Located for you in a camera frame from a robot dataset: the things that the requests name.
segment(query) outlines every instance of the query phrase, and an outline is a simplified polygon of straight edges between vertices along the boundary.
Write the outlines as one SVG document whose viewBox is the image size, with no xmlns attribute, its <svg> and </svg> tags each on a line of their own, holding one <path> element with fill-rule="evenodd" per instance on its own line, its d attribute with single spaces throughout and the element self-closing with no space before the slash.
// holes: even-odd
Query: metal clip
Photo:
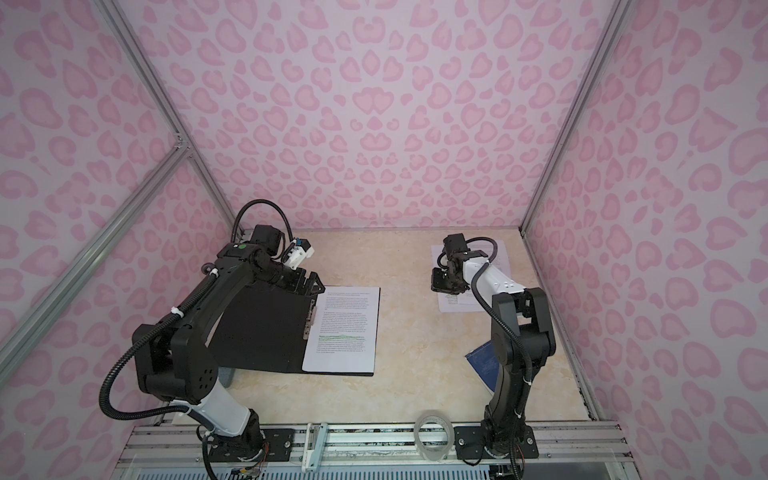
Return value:
<svg viewBox="0 0 768 480">
<path fill-rule="evenodd" d="M 321 423 L 314 430 L 311 423 L 306 424 L 304 453 L 301 457 L 302 472 L 314 472 L 317 470 L 320 465 L 320 459 L 323 457 L 323 448 L 326 446 L 327 436 L 327 423 Z"/>
</svg>

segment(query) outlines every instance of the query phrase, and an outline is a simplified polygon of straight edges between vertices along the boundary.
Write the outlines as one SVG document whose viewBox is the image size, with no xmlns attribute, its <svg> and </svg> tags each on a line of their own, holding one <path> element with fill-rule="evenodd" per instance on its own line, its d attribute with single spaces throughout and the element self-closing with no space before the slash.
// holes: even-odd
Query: black mounting plate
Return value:
<svg viewBox="0 0 768 480">
<path fill-rule="evenodd" d="M 270 452 L 266 456 L 267 462 L 288 462 L 290 450 L 293 447 L 293 429 L 264 429 L 264 440 L 270 444 Z M 211 449 L 208 455 L 210 462 L 239 462 L 227 454 L 227 450 L 219 447 Z"/>
<path fill-rule="evenodd" d="M 494 458 L 483 448 L 482 427 L 454 427 L 453 431 L 456 436 L 456 455 L 459 458 L 473 462 L 480 458 L 481 453 L 482 458 Z M 464 445 L 458 443 L 459 439 L 464 440 Z M 525 426 L 525 437 L 520 445 L 520 449 L 525 458 L 538 458 L 536 438 L 533 436 L 533 429 L 528 425 Z"/>
</svg>

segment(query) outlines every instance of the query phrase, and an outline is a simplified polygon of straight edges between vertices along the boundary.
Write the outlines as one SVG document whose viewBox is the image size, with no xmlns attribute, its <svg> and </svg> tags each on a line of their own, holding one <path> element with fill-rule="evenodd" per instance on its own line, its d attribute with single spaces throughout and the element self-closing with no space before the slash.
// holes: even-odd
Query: pink leopard print wall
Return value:
<svg viewBox="0 0 768 480">
<path fill-rule="evenodd" d="M 768 476 L 768 4 L 643 0 L 531 235 L 648 480 Z"/>
<path fill-rule="evenodd" d="M 0 5 L 0 345 L 170 150 L 88 0 Z"/>
<path fill-rule="evenodd" d="M 109 478 L 133 428 L 98 408 L 107 371 L 141 323 L 156 323 L 202 279 L 228 232 L 200 179 L 182 165 L 0 392 L 0 477 Z M 130 362 L 112 402 L 156 406 Z"/>
<path fill-rule="evenodd" d="M 518 225 L 612 3 L 121 6 L 235 208 L 340 228 Z"/>
</svg>

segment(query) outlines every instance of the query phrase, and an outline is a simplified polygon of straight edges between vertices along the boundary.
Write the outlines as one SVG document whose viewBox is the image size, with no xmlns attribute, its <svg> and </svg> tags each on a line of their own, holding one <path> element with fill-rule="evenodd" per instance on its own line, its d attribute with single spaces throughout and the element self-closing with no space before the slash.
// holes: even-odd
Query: tape roll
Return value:
<svg viewBox="0 0 768 480">
<path fill-rule="evenodd" d="M 448 443 L 439 447 L 424 445 L 419 438 L 419 430 L 421 430 L 426 423 L 436 423 L 443 427 L 445 433 L 448 434 Z M 455 440 L 453 424 L 449 420 L 443 418 L 439 412 L 424 412 L 424 414 L 416 420 L 416 424 L 413 426 L 413 437 L 414 443 L 416 444 L 416 450 L 422 457 L 424 457 L 424 459 L 429 460 L 430 462 L 437 462 L 448 456 Z"/>
</svg>

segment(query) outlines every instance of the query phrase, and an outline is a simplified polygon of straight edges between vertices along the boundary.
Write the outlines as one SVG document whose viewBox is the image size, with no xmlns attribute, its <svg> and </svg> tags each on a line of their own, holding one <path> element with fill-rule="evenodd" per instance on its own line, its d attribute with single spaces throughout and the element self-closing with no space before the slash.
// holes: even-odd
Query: black folder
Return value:
<svg viewBox="0 0 768 480">
<path fill-rule="evenodd" d="M 208 349 L 219 366 L 278 373 L 372 376 L 372 372 L 305 372 L 304 327 L 314 298 L 266 283 L 243 288 L 221 315 Z"/>
</svg>

